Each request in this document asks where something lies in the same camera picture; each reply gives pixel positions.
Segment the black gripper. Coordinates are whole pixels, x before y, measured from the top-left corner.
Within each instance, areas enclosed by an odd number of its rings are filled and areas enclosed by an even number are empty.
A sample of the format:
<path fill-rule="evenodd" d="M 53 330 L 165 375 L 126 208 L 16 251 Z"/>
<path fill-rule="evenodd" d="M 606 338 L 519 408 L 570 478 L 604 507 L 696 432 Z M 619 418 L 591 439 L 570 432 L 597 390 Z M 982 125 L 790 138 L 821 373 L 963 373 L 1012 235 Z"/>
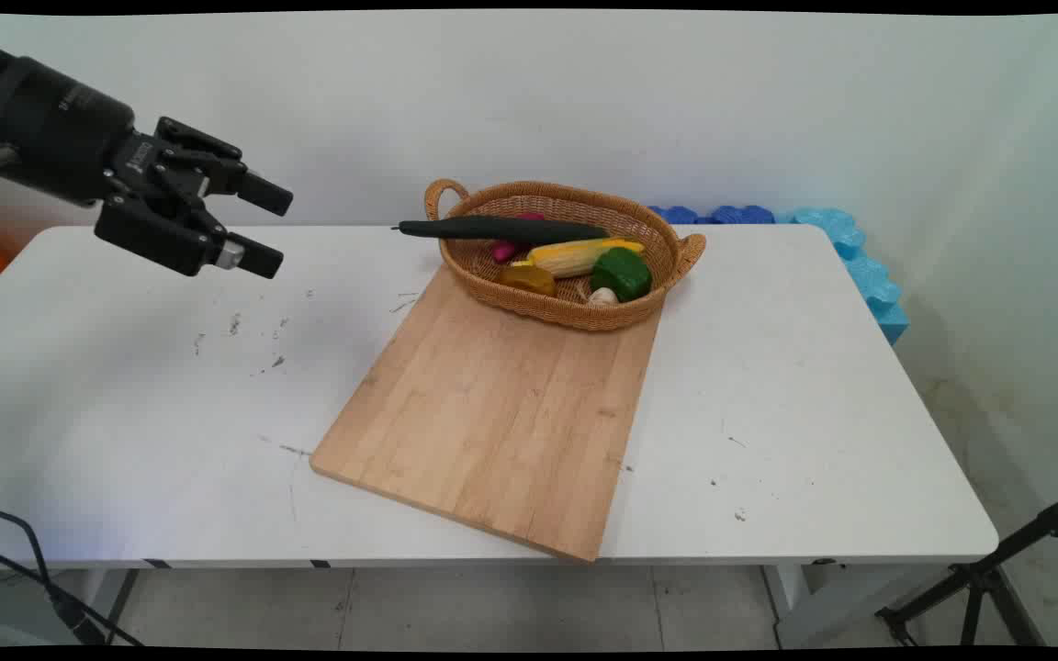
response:
<path fill-rule="evenodd" d="M 237 196 L 280 217 L 293 201 L 293 192 L 256 175 L 226 140 L 169 117 L 159 118 L 153 134 L 104 129 L 101 171 L 94 226 L 101 240 L 188 277 L 203 267 L 243 269 L 264 279 L 280 271 L 281 251 L 226 229 L 205 209 L 209 194 Z M 179 217 L 156 212 L 179 207 L 186 209 Z"/>

